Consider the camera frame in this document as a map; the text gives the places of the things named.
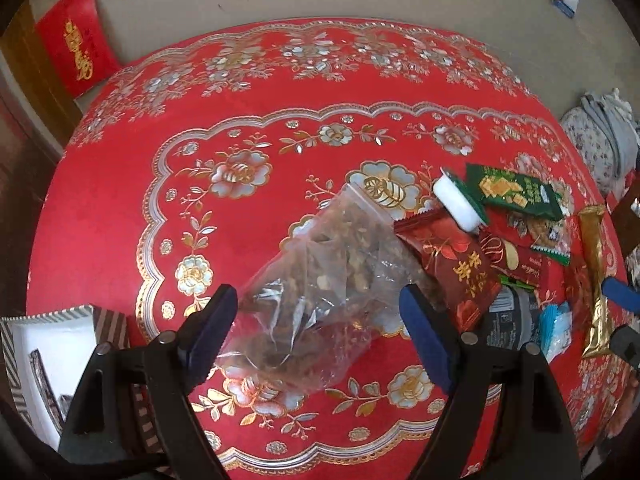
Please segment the gold wrapper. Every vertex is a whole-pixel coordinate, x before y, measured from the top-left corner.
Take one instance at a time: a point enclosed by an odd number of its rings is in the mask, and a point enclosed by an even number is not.
[[[604,211],[604,205],[590,205],[578,214],[584,261],[587,263],[589,270],[591,290],[593,293],[592,305],[590,305],[591,327],[584,340],[583,359],[610,353],[609,339],[614,329],[613,320],[609,316],[607,298],[602,294],[604,261],[602,255],[602,239],[600,238],[600,224],[602,223]]]

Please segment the red snack package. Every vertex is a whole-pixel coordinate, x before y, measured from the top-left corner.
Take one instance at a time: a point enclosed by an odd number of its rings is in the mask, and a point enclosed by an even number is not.
[[[540,284],[540,272],[546,256],[512,244],[485,229],[480,231],[479,239],[482,252],[491,260],[491,266],[495,270],[532,286]]]
[[[394,232],[440,283],[457,329],[471,330],[501,288],[478,242],[444,208],[399,220]]]
[[[593,296],[587,263],[578,254],[572,254],[569,266],[564,269],[564,289],[574,317],[574,329],[583,330],[591,320]]]

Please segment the table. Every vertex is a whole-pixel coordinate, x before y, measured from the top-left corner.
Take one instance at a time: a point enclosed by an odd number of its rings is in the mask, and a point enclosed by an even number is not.
[[[440,166],[464,175],[468,161],[549,181],[572,213],[602,202],[551,113],[477,41],[338,18],[187,40],[112,77],[76,129],[38,226],[28,313],[97,304],[126,313],[142,342],[177,329],[220,283],[245,284],[343,183],[401,219],[434,205]],[[606,272],[624,279],[608,217],[603,234]],[[540,294],[562,301],[561,280]],[[343,381],[310,397],[214,369],[191,400],[232,478],[404,478],[446,397],[399,317],[380,332]],[[552,370],[585,452],[626,370],[610,356],[581,361],[581,345]]]

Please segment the yellow chinese characters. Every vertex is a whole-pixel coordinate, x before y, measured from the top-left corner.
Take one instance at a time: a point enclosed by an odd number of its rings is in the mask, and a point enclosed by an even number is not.
[[[466,281],[468,288],[466,293],[472,298],[476,297],[476,292],[482,292],[486,284],[486,272],[478,272],[477,275],[471,277],[472,269],[477,269],[482,265],[480,255],[475,251],[471,253],[466,262],[458,261],[458,266],[453,271],[458,275],[458,281]]]
[[[88,50],[82,52],[82,35],[71,20],[66,20],[65,23],[65,41],[69,52],[74,55],[76,70],[78,70],[76,79],[78,81],[91,79],[94,75],[94,62],[91,61]]]

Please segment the bolt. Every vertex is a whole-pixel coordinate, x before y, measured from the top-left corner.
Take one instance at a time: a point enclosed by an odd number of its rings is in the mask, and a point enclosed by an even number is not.
[[[478,342],[478,336],[473,332],[463,332],[460,339],[465,345],[475,345]]]
[[[108,354],[110,351],[111,351],[111,343],[100,343],[95,349],[95,352],[98,355],[105,355],[105,354]]]
[[[175,332],[173,330],[165,330],[158,336],[160,344],[173,343],[175,341]]]
[[[540,353],[540,347],[535,343],[527,343],[526,345],[524,345],[524,348],[531,355],[538,355]]]

